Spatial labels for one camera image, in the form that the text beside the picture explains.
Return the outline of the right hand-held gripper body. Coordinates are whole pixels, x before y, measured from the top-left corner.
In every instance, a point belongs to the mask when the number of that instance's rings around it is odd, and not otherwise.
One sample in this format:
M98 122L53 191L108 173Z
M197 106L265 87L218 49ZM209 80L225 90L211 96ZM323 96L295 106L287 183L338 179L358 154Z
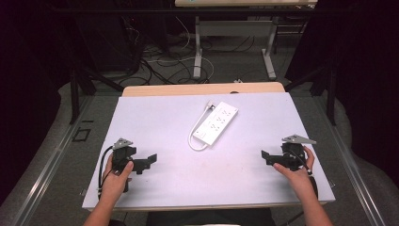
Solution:
M303 145L316 144L315 140L299 135L284 137L282 141L281 148L285 160L283 166L292 171L299 170L301 167L305 166L306 157Z

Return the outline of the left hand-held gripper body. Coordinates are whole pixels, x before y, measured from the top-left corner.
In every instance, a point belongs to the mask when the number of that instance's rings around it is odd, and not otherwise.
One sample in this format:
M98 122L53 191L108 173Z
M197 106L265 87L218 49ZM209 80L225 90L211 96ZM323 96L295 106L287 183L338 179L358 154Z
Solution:
M119 138L113 145L112 170L122 172L129 162L133 161L132 155L136 154L133 142L125 138Z

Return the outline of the person's right hand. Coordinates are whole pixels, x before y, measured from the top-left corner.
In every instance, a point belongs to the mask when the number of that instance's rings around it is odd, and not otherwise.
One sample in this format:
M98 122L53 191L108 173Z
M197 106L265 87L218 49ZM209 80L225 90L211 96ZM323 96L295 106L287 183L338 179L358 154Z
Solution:
M310 191L311 189L314 192L313 185L311 183L310 176L308 174L309 170L312 170L312 166L314 163L314 155L312 151L304 146L304 152L307 155L306 166L305 168L299 169L297 171L291 171L286 169L280 164L274 164L273 167L276 171L284 175L288 181L292 189L294 190L295 194L300 191Z

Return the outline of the person's left hand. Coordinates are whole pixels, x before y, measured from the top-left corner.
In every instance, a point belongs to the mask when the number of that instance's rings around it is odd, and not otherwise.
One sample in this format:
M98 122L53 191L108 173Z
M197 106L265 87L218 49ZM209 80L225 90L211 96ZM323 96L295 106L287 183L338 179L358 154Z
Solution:
M113 155L110 154L105 165L103 186L101 192L100 204L113 207L120 198L125 183L128 181L129 175L131 174L134 163L129 161L122 171L113 170Z

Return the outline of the black floor socket cover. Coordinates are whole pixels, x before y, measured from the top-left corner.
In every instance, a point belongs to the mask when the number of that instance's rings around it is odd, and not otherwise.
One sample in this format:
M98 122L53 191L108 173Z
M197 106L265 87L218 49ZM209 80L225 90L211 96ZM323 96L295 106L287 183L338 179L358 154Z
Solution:
M72 137L73 142L85 142L88 139L91 130L79 127Z

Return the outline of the white power strip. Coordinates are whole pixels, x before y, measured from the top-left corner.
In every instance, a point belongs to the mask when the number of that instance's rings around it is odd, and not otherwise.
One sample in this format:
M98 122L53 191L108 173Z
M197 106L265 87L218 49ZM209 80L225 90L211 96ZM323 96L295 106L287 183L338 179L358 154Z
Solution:
M194 131L193 136L208 146L212 146L237 113L236 107L220 102Z

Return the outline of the black metal stand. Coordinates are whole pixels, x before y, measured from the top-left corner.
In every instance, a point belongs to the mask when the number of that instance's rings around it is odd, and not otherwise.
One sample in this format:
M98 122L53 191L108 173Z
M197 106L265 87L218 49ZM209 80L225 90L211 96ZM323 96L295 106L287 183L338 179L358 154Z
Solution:
M323 91L327 91L326 115L332 125L336 125L334 109L337 85L337 63L334 60L328 60L321 66L305 74L298 80L286 85L284 89L290 91L305 82L315 79L316 82L311 86L312 96L321 96Z
M74 124L80 116L79 90L86 95L94 95L97 91L93 80L98 80L110 88L122 92L124 87L95 72L88 66L74 64L70 69L71 100L72 100L72 118L70 124Z

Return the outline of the white desk with metal legs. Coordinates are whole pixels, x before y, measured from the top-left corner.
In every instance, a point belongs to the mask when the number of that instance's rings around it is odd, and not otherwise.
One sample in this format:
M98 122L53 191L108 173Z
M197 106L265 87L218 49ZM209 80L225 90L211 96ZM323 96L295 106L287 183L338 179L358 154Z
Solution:
M314 7L318 0L175 0L175 6L185 9L298 9L299 7ZM266 46L262 49L263 62L266 68L266 76L274 81L277 79L271 50L277 35L279 16L271 16L268 20L202 20L195 17L195 44L196 55L194 61L193 77L201 76L202 37L263 37L267 38Z

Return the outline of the metal floor rail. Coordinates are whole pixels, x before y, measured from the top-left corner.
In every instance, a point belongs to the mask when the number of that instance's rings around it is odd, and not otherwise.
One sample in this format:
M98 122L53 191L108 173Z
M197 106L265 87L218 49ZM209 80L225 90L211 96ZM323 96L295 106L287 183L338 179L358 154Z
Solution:
M37 206L39 205L49 184L56 174L56 171L72 142L72 136L78 131L79 121L88 111L93 99L93 96L83 98L82 104L79 106L80 115L77 117L75 123L67 127L62 139L56 145L49 160L43 167L38 179L30 189L26 199L24 200L24 203L17 212L15 219L12 221L11 226L28 226L30 219L35 213Z
M341 158L346 174L355 190L355 193L371 226L387 226L384 218L380 214L375 204L375 201L371 196L370 190L368 189L359 172L359 167L355 162L353 155L344 143L339 130L330 122L330 119L327 116L327 109L324 99L322 97L314 97L313 101L317 105L318 111L322 115L324 123L332 135L332 139L338 148L338 156Z

